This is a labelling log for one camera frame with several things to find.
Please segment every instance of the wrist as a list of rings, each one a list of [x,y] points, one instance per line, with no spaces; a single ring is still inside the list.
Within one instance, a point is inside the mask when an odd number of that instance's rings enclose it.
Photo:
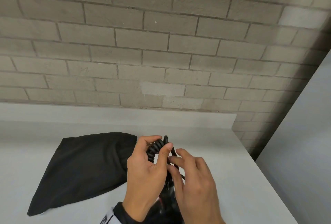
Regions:
[[[143,222],[149,211],[149,208],[147,208],[147,206],[142,202],[135,202],[126,198],[124,199],[122,205],[126,213],[138,222]]]

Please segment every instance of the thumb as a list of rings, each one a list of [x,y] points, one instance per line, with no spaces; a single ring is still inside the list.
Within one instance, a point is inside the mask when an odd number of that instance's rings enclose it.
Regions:
[[[159,156],[158,156],[158,160],[156,162],[156,167],[166,167],[167,165],[167,159],[169,156],[169,153],[171,151],[173,147],[172,143],[167,143],[165,146],[163,146],[161,148],[161,150],[159,151]]]
[[[173,165],[167,165],[167,169],[171,174],[173,183],[175,185],[175,194],[177,201],[180,201],[183,198],[183,189],[184,183],[180,175],[180,171]]]

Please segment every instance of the black sleeve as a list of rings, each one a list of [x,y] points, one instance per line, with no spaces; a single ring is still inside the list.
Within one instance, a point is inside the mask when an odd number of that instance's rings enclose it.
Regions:
[[[139,224],[143,222],[135,221],[133,218],[128,215],[122,205],[122,202],[116,204],[116,206],[113,209],[114,215],[116,218],[121,222],[122,224]]]

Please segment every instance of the hand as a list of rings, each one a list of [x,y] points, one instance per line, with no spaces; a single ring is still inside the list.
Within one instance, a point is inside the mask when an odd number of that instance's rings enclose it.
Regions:
[[[127,188],[123,207],[131,218],[142,222],[161,193],[167,176],[167,158],[173,147],[167,143],[159,151],[156,164],[148,161],[148,144],[161,136],[141,136],[127,160]]]
[[[184,149],[176,152],[181,158],[170,156],[169,160],[184,169],[185,185],[176,167],[167,165],[167,168],[185,224],[225,224],[219,210],[216,184],[205,160],[193,157]]]

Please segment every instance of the black coiled cord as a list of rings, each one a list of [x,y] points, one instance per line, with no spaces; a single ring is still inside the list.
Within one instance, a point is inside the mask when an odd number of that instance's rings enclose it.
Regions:
[[[146,151],[147,156],[148,156],[148,161],[154,163],[155,155],[159,154],[159,151],[161,150],[161,148],[167,143],[168,143],[168,136],[167,135],[165,135],[163,137],[163,141],[162,141],[162,139],[158,139],[154,143],[152,143]],[[177,156],[174,147],[172,147],[171,154],[173,156]],[[164,184],[163,190],[168,190],[172,186],[173,186],[173,180],[172,180],[171,174],[168,172],[167,177],[165,179],[165,184]]]

